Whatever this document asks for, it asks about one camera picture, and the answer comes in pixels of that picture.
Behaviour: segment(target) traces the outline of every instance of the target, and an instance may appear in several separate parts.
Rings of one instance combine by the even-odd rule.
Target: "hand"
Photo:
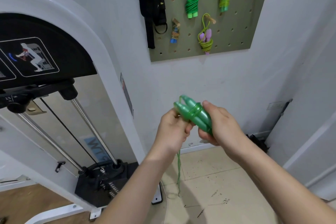
[[[246,146],[250,146],[250,140],[225,108],[217,107],[208,101],[203,102],[203,107],[210,114],[213,136],[198,129],[199,137],[213,145],[220,145],[233,161],[237,161]]]
[[[190,135],[193,126],[184,121],[174,108],[171,109],[162,116],[154,144],[148,155],[152,158],[167,156],[174,158],[174,155],[181,149],[182,143]]]

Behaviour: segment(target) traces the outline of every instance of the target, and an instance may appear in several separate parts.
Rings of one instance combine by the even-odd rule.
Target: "guide rod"
[[[113,157],[112,153],[110,152],[110,150],[107,148],[107,145],[105,144],[105,142],[103,141],[102,137],[99,135],[97,129],[94,127],[94,125],[92,124],[91,120],[89,119],[89,117],[87,116],[86,112],[84,111],[84,109],[82,108],[81,104],[79,103],[79,101],[77,100],[77,98],[74,98],[72,100],[70,100],[71,103],[73,104],[73,106],[76,108],[76,110],[78,111],[78,113],[81,115],[82,119],[85,121],[85,123],[87,124],[87,126],[90,128],[91,132],[94,134],[94,136],[98,139],[98,141],[101,143],[101,145],[103,146],[105,152],[107,153],[107,155],[111,158],[111,160],[113,161],[113,163],[115,165],[117,165],[117,161],[116,159]]]
[[[72,165],[74,165],[79,171],[83,171],[81,165],[79,165],[71,156],[69,156],[58,144],[54,141],[39,125],[37,125],[26,113],[17,113],[17,116],[24,123],[34,129],[41,137],[49,142],[64,158],[66,158]]]

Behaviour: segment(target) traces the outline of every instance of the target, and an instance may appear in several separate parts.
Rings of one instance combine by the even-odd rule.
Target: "black cable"
[[[45,106],[50,110],[50,112],[56,117],[56,119],[63,125],[63,127],[70,133],[70,135],[77,141],[77,143],[83,148],[83,150],[85,150],[85,152],[90,156],[90,158],[92,158],[92,160],[97,164],[97,161],[95,161],[95,159],[90,155],[90,153],[88,153],[88,151],[84,148],[84,146],[77,140],[77,138],[73,135],[73,133],[71,133],[71,131],[67,128],[67,126],[56,115],[56,113],[54,113],[54,111],[48,106],[48,104],[42,98],[40,99],[45,104]]]

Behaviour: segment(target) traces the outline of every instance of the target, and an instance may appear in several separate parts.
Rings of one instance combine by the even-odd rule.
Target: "wooden peg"
[[[205,17],[212,22],[212,24],[216,24],[216,20],[211,18],[209,15],[205,15]]]
[[[173,22],[175,23],[176,26],[181,26],[181,24],[179,23],[179,21],[175,18],[173,18]]]

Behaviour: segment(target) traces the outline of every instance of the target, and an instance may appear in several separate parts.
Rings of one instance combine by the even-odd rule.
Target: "black ring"
[[[165,23],[165,24],[166,24],[166,30],[165,30],[165,32],[163,32],[163,33],[159,33],[159,32],[156,30],[156,26],[154,25],[155,32],[157,32],[159,35],[163,35],[164,33],[166,33],[167,30],[168,30],[168,25],[167,25],[167,23]]]

